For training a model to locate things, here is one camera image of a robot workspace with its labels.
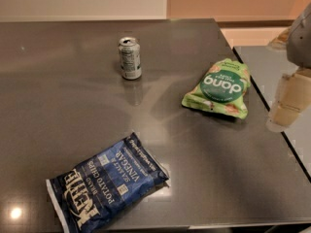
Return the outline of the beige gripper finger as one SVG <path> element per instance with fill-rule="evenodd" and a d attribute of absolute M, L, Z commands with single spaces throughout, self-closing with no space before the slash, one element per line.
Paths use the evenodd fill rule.
<path fill-rule="evenodd" d="M 267 128 L 272 132 L 286 130 L 310 104 L 311 69 L 299 67 L 290 75 L 284 74 L 268 113 Z"/>
<path fill-rule="evenodd" d="M 271 40 L 268 43 L 268 46 L 273 50 L 285 50 L 289 38 L 289 33 L 290 28 L 285 29 L 277 37 Z"/>

